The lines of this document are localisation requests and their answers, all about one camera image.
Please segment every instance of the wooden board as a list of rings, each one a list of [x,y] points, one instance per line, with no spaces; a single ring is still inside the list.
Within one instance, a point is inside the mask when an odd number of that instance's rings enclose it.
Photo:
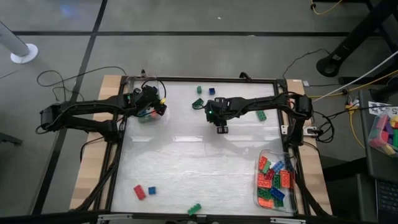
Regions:
[[[120,80],[120,75],[105,75],[98,99],[103,100],[109,98],[110,96],[117,95],[119,91]],[[304,88],[301,80],[287,80],[287,84],[289,91],[304,94]],[[109,113],[99,113],[95,114],[93,119],[97,121],[104,121],[106,119],[112,119],[112,115]],[[284,121],[287,122],[286,114],[284,114]],[[311,121],[307,121],[305,125],[311,126]],[[96,139],[98,137],[100,137],[98,133],[90,133],[88,135],[87,141]],[[304,141],[316,145],[314,138],[304,137]],[[93,144],[89,144],[85,147],[83,160],[80,165],[80,170],[73,192],[70,208],[76,208],[77,206],[79,206],[98,183],[103,164],[105,148],[106,143],[103,140],[98,140]],[[329,197],[326,191],[325,180],[323,178],[319,153],[314,148],[308,145],[299,147],[299,150],[306,186],[311,194],[314,196],[315,200],[322,206],[322,208],[326,212],[331,214]],[[101,198],[100,208],[104,208],[107,191],[108,184],[104,186],[104,192]],[[299,214],[304,214],[302,198],[299,188],[297,186],[295,188],[295,191],[298,212]]]
[[[304,87],[301,80],[287,80],[287,89],[298,94],[305,94]],[[284,122],[288,123],[287,116],[284,114]],[[311,120],[308,120],[304,124],[305,126],[312,126]],[[317,146],[315,138],[304,137],[304,141]],[[300,146],[300,158],[302,163],[302,169],[304,173],[304,181],[307,189],[310,191],[314,199],[321,205],[321,207],[327,213],[331,214],[331,207],[329,202],[328,192],[326,190],[326,183],[323,178],[322,166],[319,158],[319,153],[312,146],[304,144]],[[295,186],[298,213],[304,214],[302,206],[302,197],[299,193],[299,187]]]

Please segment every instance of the yellow cable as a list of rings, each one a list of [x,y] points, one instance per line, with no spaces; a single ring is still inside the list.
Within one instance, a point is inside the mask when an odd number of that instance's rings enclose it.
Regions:
[[[388,76],[390,76],[390,75],[393,75],[393,74],[395,74],[395,73],[397,73],[397,72],[398,72],[398,70],[395,70],[395,71],[391,72],[390,74],[384,75],[383,77],[380,77],[380,78],[378,78],[378,79],[376,79],[376,80],[373,80],[373,81],[371,81],[371,82],[369,82],[369,83],[367,83],[367,84],[363,84],[363,85],[361,85],[361,86],[358,86],[358,87],[349,89],[348,92],[362,89],[362,88],[364,88],[364,87],[366,87],[366,86],[368,86],[368,85],[371,85],[371,84],[373,84],[373,83],[375,83],[375,82],[377,82],[377,81],[379,81],[379,80],[382,80],[383,78],[386,78],[386,77],[388,77]],[[329,96],[340,96],[340,95],[342,95],[342,94],[343,94],[343,93],[336,93],[336,94],[328,95],[327,97],[329,97]],[[323,96],[309,96],[309,98],[319,98],[319,97],[323,97]]]
[[[322,14],[328,13],[328,12],[330,12],[331,10],[333,10],[333,9],[334,9],[337,5],[339,5],[342,1],[343,1],[343,0],[338,1],[338,3],[336,3],[334,6],[332,6],[330,9],[326,10],[325,12],[317,12],[317,11],[315,10],[315,7],[313,7],[312,10],[314,11],[314,13],[315,13],[316,15],[322,15]]]
[[[358,144],[365,149],[365,147],[363,146],[363,144],[361,143],[361,141],[358,139],[358,137],[355,134],[355,130],[354,130],[354,125],[353,125],[353,114],[355,111],[351,110],[349,112],[349,125],[351,126],[351,131],[353,132],[354,138],[355,140],[358,142]]]

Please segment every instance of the black floor line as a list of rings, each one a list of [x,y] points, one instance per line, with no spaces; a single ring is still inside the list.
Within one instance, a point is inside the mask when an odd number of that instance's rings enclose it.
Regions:
[[[104,16],[104,11],[105,11],[107,3],[108,3],[108,0],[102,0],[101,7],[99,9],[98,16],[95,21],[93,31],[91,32],[90,40],[88,41],[86,52],[83,57],[83,61],[81,62],[81,66],[80,66],[78,74],[82,74],[82,73],[86,72],[87,65],[90,60],[91,52],[94,47],[96,34],[98,32],[98,29],[100,28],[101,21]],[[76,100],[77,100],[78,93],[79,93],[80,87],[81,87],[81,83],[83,82],[83,77],[84,77],[84,75],[81,75],[76,79],[76,84],[73,87],[73,93],[70,98],[70,101],[72,101],[72,102],[76,102]],[[42,185],[39,190],[39,194],[36,199],[36,203],[35,203],[33,211],[32,211],[33,215],[38,215],[38,214],[42,213],[45,199],[49,192],[52,177],[54,175],[55,168],[57,167],[58,158],[61,154],[63,142],[65,140],[66,135],[67,135],[67,129],[63,129],[63,130],[59,131],[57,136],[55,137],[50,162],[47,167],[44,179],[42,181]]]
[[[15,35],[88,36],[92,31],[12,31]],[[251,32],[251,31],[98,31],[97,36],[256,36],[256,37],[346,37],[349,32]],[[371,37],[380,37],[373,33]]]

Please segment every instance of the white cable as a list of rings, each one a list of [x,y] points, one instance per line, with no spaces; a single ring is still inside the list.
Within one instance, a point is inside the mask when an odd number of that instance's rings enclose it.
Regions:
[[[354,82],[356,82],[356,81],[362,79],[363,77],[369,75],[370,73],[372,73],[373,71],[375,71],[376,69],[378,69],[381,65],[383,65],[383,64],[386,63],[386,62],[388,62],[388,60],[390,60],[390,59],[391,59],[393,56],[395,56],[396,54],[398,54],[398,51],[396,51],[396,52],[393,53],[390,57],[388,57],[388,58],[385,59],[383,62],[381,62],[378,66],[372,68],[372,70],[366,72],[363,76],[361,76],[361,77],[355,79],[354,81],[350,82],[349,84],[347,84],[347,85],[345,85],[345,86],[342,86],[342,87],[340,87],[340,88],[338,88],[338,89],[336,89],[336,90],[333,90],[333,91],[331,91],[330,93],[328,93],[328,94],[326,94],[326,95],[324,95],[324,96],[322,96],[322,97],[320,97],[320,98],[314,100],[314,102],[316,102],[316,101],[318,101],[318,100],[320,100],[320,99],[322,99],[322,98],[324,98],[324,97],[327,97],[328,95],[333,94],[333,93],[335,93],[335,92],[337,92],[337,91],[339,91],[339,90],[341,90],[341,89],[344,89],[344,88],[346,88],[347,86],[353,84]]]

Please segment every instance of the white pole base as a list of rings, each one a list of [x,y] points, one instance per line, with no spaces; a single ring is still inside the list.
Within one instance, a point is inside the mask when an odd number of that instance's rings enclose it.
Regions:
[[[27,48],[29,49],[29,53],[23,57],[18,55],[11,54],[11,60],[14,63],[19,65],[23,65],[25,63],[30,62],[31,60],[35,59],[37,54],[39,53],[38,48],[34,44],[26,44]]]

